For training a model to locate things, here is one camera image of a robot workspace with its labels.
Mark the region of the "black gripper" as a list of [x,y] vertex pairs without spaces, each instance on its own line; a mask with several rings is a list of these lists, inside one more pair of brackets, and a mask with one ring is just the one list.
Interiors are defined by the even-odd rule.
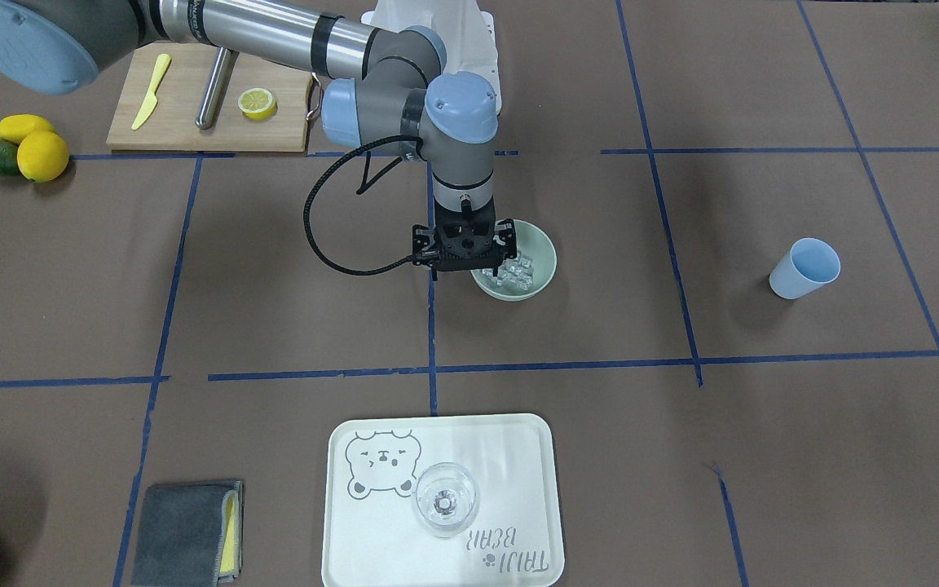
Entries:
[[436,271],[492,270],[499,277],[507,260],[518,256],[517,229],[511,218],[496,222],[495,205],[469,214],[434,205],[434,227],[439,257]]

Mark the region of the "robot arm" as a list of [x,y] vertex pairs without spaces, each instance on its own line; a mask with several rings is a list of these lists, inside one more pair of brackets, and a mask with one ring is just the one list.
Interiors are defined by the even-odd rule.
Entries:
[[432,272],[498,271],[518,255],[496,219],[498,94],[474,72],[447,72],[432,29],[387,31],[289,1],[0,1],[0,72],[49,95],[93,82],[153,42],[201,43],[329,79],[323,127],[349,148],[432,165],[434,226],[413,228],[406,263]]

